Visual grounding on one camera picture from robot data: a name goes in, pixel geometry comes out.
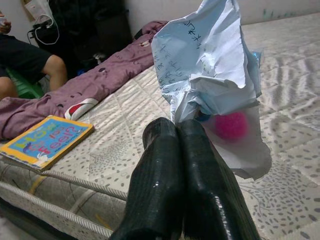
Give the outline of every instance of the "hand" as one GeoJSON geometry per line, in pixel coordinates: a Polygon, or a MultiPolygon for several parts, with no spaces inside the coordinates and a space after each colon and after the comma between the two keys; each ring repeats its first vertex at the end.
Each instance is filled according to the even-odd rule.
{"type": "Polygon", "coordinates": [[[11,22],[10,21],[5,21],[4,26],[0,24],[0,33],[1,34],[8,34],[11,30],[11,22]]]}

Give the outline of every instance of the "person's knee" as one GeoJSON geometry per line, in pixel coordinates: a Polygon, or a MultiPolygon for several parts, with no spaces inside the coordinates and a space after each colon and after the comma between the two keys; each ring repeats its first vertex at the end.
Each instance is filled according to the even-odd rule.
{"type": "Polygon", "coordinates": [[[14,83],[11,81],[8,77],[0,77],[0,100],[6,98],[6,97],[12,97],[17,98],[17,90],[14,83]]]}
{"type": "Polygon", "coordinates": [[[48,74],[50,76],[54,74],[67,74],[65,62],[56,55],[52,55],[49,57],[43,71],[45,74],[48,74]]]}

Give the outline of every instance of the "white cable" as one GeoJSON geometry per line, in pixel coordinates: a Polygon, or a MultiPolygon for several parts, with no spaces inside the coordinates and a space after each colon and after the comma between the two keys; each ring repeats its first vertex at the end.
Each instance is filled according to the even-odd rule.
{"type": "Polygon", "coordinates": [[[59,31],[58,24],[57,24],[57,22],[56,22],[56,20],[55,20],[55,18],[54,18],[54,16],[53,16],[53,13],[52,13],[52,11],[51,11],[51,8],[49,7],[48,10],[50,11],[49,14],[50,14],[51,16],[49,16],[49,15],[47,15],[47,14],[41,14],[40,16],[38,16],[38,17],[36,18],[34,24],[37,24],[37,22],[39,21],[39,19],[40,19],[41,17],[43,17],[43,16],[48,17],[48,18],[51,20],[51,24],[50,24],[49,26],[47,26],[47,28],[51,28],[51,27],[55,24],[56,30],[57,30],[57,33],[58,33],[58,37],[56,38],[56,40],[55,40],[54,42],[50,42],[50,43],[43,42],[42,40],[39,39],[38,34],[37,34],[37,30],[41,29],[41,27],[38,27],[37,29],[35,29],[34,34],[35,34],[36,39],[37,39],[40,43],[42,43],[42,44],[44,44],[44,45],[54,45],[54,44],[56,44],[56,43],[58,42],[58,40],[59,40],[59,38],[60,38],[60,31],[59,31]]]}

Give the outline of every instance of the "crumpled paper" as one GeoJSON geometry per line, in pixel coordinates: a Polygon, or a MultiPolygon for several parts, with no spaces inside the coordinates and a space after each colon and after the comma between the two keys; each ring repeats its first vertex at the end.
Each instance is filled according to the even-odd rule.
{"type": "MultiPolygon", "coordinates": [[[[170,21],[155,35],[151,47],[174,123],[194,119],[199,112],[228,115],[258,105],[259,62],[244,41],[236,0],[204,0],[197,11],[170,21]]],[[[270,151],[262,142],[258,109],[255,117],[252,111],[243,114],[256,130],[248,133],[251,137],[228,142],[208,135],[215,146],[221,146],[218,152],[231,169],[243,178],[257,179],[271,167],[270,151]],[[263,156],[249,151],[254,142],[263,156]]]]}

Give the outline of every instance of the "children's book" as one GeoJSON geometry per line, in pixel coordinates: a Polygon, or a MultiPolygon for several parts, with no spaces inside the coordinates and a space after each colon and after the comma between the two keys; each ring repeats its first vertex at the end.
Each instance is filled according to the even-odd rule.
{"type": "Polygon", "coordinates": [[[37,172],[51,168],[59,159],[94,131],[92,124],[48,116],[15,139],[0,147],[10,164],[37,172]]]}

